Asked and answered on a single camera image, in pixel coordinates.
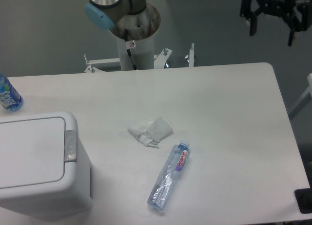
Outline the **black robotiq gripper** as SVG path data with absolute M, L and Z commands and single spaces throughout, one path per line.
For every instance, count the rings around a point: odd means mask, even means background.
M 240 17 L 250 23 L 249 35 L 257 32 L 257 17 L 264 13 L 281 17 L 290 29 L 288 46 L 292 46 L 296 33 L 305 32 L 312 25 L 312 0 L 256 0 L 258 8 L 251 10 L 253 0 L 241 0 Z

